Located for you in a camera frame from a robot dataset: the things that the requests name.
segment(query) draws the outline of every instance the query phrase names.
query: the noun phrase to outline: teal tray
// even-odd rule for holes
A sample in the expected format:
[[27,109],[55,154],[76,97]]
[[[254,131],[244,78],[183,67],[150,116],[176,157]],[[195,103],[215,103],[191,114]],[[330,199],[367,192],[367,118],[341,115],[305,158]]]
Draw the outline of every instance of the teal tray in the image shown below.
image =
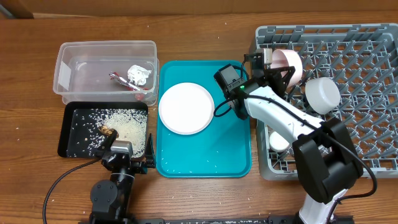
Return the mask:
[[[173,61],[160,71],[159,101],[170,87],[183,82],[203,86],[213,97],[215,106],[225,100],[213,75],[230,60]],[[249,119],[241,120],[233,111],[213,118],[201,132],[184,136],[168,130],[157,118],[157,170],[165,177],[243,177],[251,168]]]

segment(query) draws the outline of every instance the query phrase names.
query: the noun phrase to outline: gray dish rack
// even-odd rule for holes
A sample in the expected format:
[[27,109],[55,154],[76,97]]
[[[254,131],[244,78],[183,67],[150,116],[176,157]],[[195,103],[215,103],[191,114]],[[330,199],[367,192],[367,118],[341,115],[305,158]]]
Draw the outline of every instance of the gray dish rack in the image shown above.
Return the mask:
[[[250,52],[259,48],[295,50],[303,63],[303,79],[287,90],[286,100],[306,111],[306,81],[329,77],[341,101],[324,116],[347,125],[356,151],[378,178],[398,177],[398,25],[261,26]],[[259,168],[267,180],[297,178],[293,150],[269,149],[270,127],[257,123]]]

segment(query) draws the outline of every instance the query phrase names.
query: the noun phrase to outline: black tray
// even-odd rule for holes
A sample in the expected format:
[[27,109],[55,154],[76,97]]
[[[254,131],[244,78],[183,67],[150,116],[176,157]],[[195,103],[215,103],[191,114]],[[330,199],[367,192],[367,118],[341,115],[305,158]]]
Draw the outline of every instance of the black tray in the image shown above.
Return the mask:
[[[63,122],[60,140],[58,143],[58,155],[61,157],[77,157],[77,158],[92,158],[95,156],[96,149],[87,150],[89,141],[85,139],[91,134],[102,134],[98,128],[91,128],[85,126],[90,121],[95,123],[95,120],[89,116],[85,116],[84,120],[78,119],[76,116],[79,113],[93,113],[101,109],[135,109],[139,110],[141,114],[148,115],[148,106],[141,102],[71,102],[65,107],[63,114]],[[71,141],[81,142],[79,146],[68,147]]]

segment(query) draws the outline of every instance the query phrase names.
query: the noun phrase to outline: clear plastic container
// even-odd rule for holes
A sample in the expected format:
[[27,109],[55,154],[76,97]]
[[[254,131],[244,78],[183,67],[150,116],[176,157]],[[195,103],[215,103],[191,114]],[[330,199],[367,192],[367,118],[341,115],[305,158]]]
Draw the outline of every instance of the clear plastic container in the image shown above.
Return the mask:
[[[125,80],[127,71],[139,65],[149,71],[146,90],[131,91],[111,80],[117,72]],[[159,61],[156,44],[150,40],[70,42],[61,45],[55,65],[53,90],[62,101],[138,101],[149,106],[156,103],[159,81]]]

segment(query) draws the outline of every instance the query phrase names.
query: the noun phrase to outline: black cable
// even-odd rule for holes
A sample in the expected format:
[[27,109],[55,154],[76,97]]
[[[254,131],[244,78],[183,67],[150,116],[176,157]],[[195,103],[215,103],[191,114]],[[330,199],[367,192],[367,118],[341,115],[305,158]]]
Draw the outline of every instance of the black cable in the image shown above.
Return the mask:
[[249,74],[248,74],[248,72],[245,69],[243,69],[243,64],[242,64],[242,67],[239,67],[239,66],[236,66],[236,65],[232,65],[232,67],[234,69],[237,69],[237,70],[241,71],[241,78],[243,78],[243,72],[244,72],[244,74],[246,75],[246,80],[249,79]]
[[224,104],[228,103],[229,101],[232,101],[232,99],[228,99],[228,100],[223,101],[222,103],[220,103],[220,104],[216,107],[216,109],[214,109],[213,116],[216,117],[216,118],[219,118],[219,117],[222,117],[222,116],[226,115],[226,114],[232,109],[231,107],[229,107],[228,110],[226,110],[224,113],[216,114],[216,112],[217,112],[217,110],[218,110],[220,107],[222,107]]
[[241,78],[243,78],[243,71],[244,71],[244,69],[243,69],[243,67],[244,67],[244,64],[246,63],[246,59],[244,59],[243,60],[243,62],[242,62],[242,66],[241,66]]
[[85,164],[82,164],[82,165],[77,166],[77,167],[75,167],[75,168],[73,168],[73,169],[70,169],[70,170],[67,171],[66,173],[62,174],[62,175],[54,182],[54,184],[52,184],[52,186],[51,186],[49,192],[48,192],[47,195],[45,196],[44,203],[43,203],[43,224],[47,224],[47,217],[45,216],[45,211],[46,211],[46,209],[47,209],[47,202],[49,201],[51,192],[54,190],[55,186],[56,186],[64,177],[66,177],[66,176],[67,176],[68,174],[70,174],[71,172],[73,172],[73,171],[75,171],[75,170],[78,170],[78,169],[80,169],[80,168],[83,168],[83,167],[85,167],[85,166],[94,164],[94,163],[96,163],[96,162],[98,162],[98,161],[100,161],[100,160],[101,160],[101,158],[97,158],[97,159],[95,159],[95,160],[93,160],[93,161],[89,161],[89,162],[87,162],[87,163],[85,163]]
[[[275,101],[271,98],[265,97],[265,96],[254,96],[254,95],[248,95],[247,98],[255,98],[255,99],[260,99],[260,100],[266,100],[268,102],[271,102],[277,106],[279,106],[281,109],[283,109],[286,113],[292,115],[295,119],[297,119],[297,121],[300,121],[301,123],[303,123],[304,125],[308,126],[309,128],[313,129],[313,130],[317,130],[318,128],[315,127],[314,125],[310,124],[308,121],[302,119],[301,117],[299,117],[297,114],[295,114],[294,112],[292,112],[291,110],[287,109],[284,105],[282,105],[281,103],[279,103],[278,101]],[[324,135],[324,137],[328,138],[330,141],[332,141],[334,144],[336,144],[338,147],[344,149],[345,151],[347,151],[349,154],[351,154],[351,156],[353,156],[365,169],[366,171],[369,173],[369,175],[372,178],[372,182],[373,182],[373,187],[372,190],[369,191],[368,193],[365,194],[357,194],[357,195],[348,195],[348,196],[342,196],[338,199],[335,200],[334,204],[331,207],[331,210],[328,214],[328,218],[326,219],[326,223],[330,222],[330,218],[333,214],[333,212],[335,211],[335,208],[337,206],[338,203],[341,203],[342,200],[346,200],[346,199],[351,199],[351,198],[362,198],[362,197],[368,197],[371,196],[372,194],[374,194],[377,190],[377,179],[376,176],[374,175],[373,171],[362,161],[362,159],[360,159],[356,154],[354,154],[353,152],[351,152],[351,150],[349,150],[347,147],[345,147],[344,145],[342,145],[342,143],[338,142],[336,139],[332,138],[331,136],[327,135],[324,132],[320,132],[322,135]]]

